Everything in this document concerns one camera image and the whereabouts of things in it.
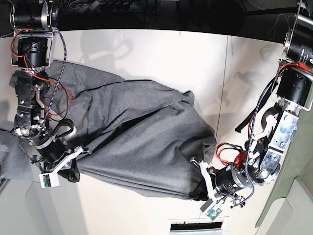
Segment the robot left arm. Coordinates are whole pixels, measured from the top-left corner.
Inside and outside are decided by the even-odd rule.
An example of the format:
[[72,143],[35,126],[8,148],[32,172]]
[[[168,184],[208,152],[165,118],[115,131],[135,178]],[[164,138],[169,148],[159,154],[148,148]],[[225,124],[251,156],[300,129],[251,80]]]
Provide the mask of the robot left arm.
[[202,180],[190,193],[192,199],[221,205],[230,197],[235,206],[243,206],[246,199],[238,196],[238,191],[269,184],[279,173],[280,160],[295,135],[299,113],[309,111],[313,105],[309,97],[313,85],[313,3],[300,0],[297,5],[277,73],[255,109],[236,128],[237,132],[248,128],[247,141],[244,146],[224,142],[215,148],[217,158],[227,149],[238,152],[233,161],[222,160],[224,167],[220,170],[191,159],[202,174]]

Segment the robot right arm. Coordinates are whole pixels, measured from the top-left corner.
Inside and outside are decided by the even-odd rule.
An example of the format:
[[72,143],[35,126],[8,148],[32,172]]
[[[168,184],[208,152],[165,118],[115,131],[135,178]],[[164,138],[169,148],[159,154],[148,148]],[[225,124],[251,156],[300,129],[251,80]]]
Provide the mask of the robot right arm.
[[14,30],[10,44],[11,63],[18,69],[11,77],[18,99],[13,134],[20,145],[33,146],[38,155],[30,158],[41,171],[43,188],[56,187],[60,177],[72,183],[80,180],[76,158],[89,149],[71,146],[66,138],[75,131],[72,120],[55,119],[51,105],[44,103],[48,92],[56,94],[60,78],[45,72],[53,61],[54,38],[58,31],[59,2],[57,0],[19,0],[12,4],[10,23]]

